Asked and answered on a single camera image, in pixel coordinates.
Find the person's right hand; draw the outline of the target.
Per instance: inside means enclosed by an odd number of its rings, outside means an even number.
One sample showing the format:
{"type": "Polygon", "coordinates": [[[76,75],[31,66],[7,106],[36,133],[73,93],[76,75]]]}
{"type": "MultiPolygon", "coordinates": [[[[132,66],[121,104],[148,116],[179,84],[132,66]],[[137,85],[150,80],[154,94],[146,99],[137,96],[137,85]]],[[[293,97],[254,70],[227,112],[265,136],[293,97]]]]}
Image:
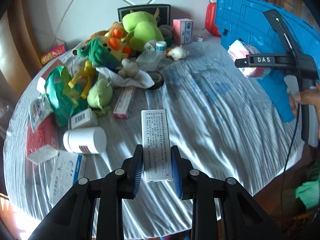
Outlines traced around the person's right hand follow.
{"type": "Polygon", "coordinates": [[[319,94],[319,81],[316,81],[315,89],[308,89],[302,92],[292,95],[291,91],[287,88],[287,94],[289,94],[289,104],[292,109],[292,113],[297,117],[298,109],[296,103],[301,105],[309,105],[315,108],[317,114],[317,121],[319,124],[319,114],[320,114],[320,94],[319,94]]]}

